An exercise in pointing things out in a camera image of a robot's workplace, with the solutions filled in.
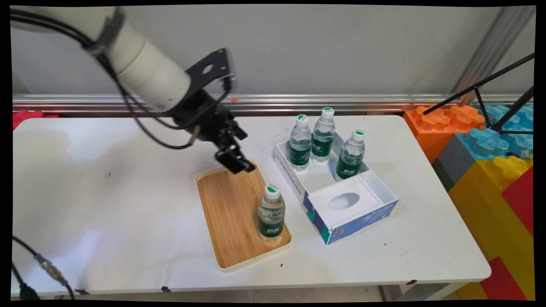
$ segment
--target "metal rail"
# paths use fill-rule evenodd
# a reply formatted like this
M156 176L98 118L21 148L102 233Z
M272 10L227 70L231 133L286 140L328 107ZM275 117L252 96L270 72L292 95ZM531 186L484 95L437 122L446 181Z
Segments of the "metal rail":
M319 115L322 108L333 107L336 115L364 115L368 112L396 113L433 106L449 98L446 95L230 95L224 105L235 116L286 116L305 113ZM484 104L510 106L521 95L481 95ZM459 101L443 106L449 108ZM76 117L129 116L119 95L13 95L13 112L43 111Z

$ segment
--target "yellow foam block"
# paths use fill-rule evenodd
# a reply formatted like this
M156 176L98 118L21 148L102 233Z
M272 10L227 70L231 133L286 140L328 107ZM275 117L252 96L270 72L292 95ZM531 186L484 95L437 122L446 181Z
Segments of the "yellow foam block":
M533 237L489 176L487 162L474 162L448 194L487 261L502 257L525 297L534 300Z
M480 164L489 180L502 193L529 169L527 160L529 159L508 156L507 158L494 157L493 160L477 160L476 162Z
M479 282L470 282L457 290L460 299L488 299Z

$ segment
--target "red object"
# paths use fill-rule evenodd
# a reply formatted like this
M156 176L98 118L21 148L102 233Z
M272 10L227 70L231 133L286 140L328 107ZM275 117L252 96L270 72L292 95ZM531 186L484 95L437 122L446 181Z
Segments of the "red object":
M57 118L59 116L58 115L45 115L42 111L35 111L35 112L21 111L21 112L18 112L18 113L14 113L13 114L13 130L15 130L15 128L17 128L24 120L42 118L42 117Z
M480 282L489 299L527 300L500 257L491 260L489 265L491 276Z
M507 187L502 192L502 196L531 235L535 236L533 233L533 167Z

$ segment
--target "wooden tray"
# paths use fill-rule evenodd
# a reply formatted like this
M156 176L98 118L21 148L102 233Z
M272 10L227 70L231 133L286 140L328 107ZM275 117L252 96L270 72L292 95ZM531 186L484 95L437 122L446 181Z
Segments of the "wooden tray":
M258 203L265 181L259 168L236 175L221 167L195 176L216 265L233 270L287 247L292 236L286 224L281 237L264 242L258 234Z

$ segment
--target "black tape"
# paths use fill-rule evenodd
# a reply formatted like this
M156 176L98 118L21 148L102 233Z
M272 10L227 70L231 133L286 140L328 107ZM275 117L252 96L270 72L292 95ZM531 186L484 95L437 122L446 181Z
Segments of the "black tape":
M120 7L116 7L112 19L106 18L99 39L91 46L85 48L91 56L99 57L112 45L120 33L123 23L125 22L125 14Z
M74 289L74 291L76 291L77 293L80 293L81 295L89 295L89 292L87 292L85 290L76 290L76 289Z

